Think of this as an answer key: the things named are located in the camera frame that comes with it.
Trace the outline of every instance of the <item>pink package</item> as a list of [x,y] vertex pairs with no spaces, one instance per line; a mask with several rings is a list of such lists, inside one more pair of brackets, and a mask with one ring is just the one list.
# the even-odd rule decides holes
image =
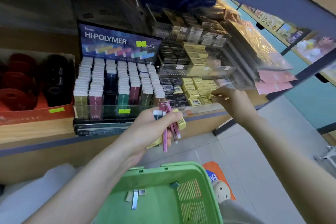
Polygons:
[[282,83],[254,82],[254,83],[258,90],[259,95],[286,90],[293,87],[290,82],[282,82]]
[[288,71],[258,70],[260,80],[266,83],[283,83],[295,81],[297,78]]

